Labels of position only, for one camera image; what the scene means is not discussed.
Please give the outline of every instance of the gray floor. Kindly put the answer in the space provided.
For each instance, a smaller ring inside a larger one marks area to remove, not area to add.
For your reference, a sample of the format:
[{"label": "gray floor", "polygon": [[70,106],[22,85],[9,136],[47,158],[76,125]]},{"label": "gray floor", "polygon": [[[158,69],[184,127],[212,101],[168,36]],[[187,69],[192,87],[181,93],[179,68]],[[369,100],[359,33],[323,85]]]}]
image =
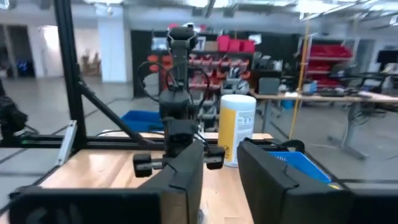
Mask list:
[{"label": "gray floor", "polygon": [[[158,106],[149,99],[132,100],[131,84],[104,84],[97,78],[86,79],[89,86],[119,116],[129,110],[157,110]],[[44,80],[5,81],[7,94],[29,115],[29,125],[42,134],[52,134],[64,127],[69,121],[68,101],[62,78]],[[149,86],[151,94],[155,87]],[[104,129],[117,127],[86,99],[83,100],[86,117],[86,129],[89,135],[100,133]],[[326,137],[341,136],[345,127],[345,112],[339,107],[327,105],[303,107],[298,114],[294,138],[305,142],[307,151],[328,170],[341,179],[381,179],[388,184],[347,184],[352,188],[398,187],[398,115],[389,113],[384,119],[374,118],[358,126],[354,135],[353,147],[370,155],[366,161],[359,161],[344,152],[329,146]],[[284,132],[289,133],[292,112],[285,111],[280,118],[272,121]],[[256,118],[256,132],[260,132],[261,118]],[[268,131],[275,138],[284,139],[278,130],[271,127]],[[33,183],[46,173],[54,164],[56,149],[0,149],[0,206],[7,202],[7,194],[20,185]],[[4,158],[19,152],[6,162]]]}]

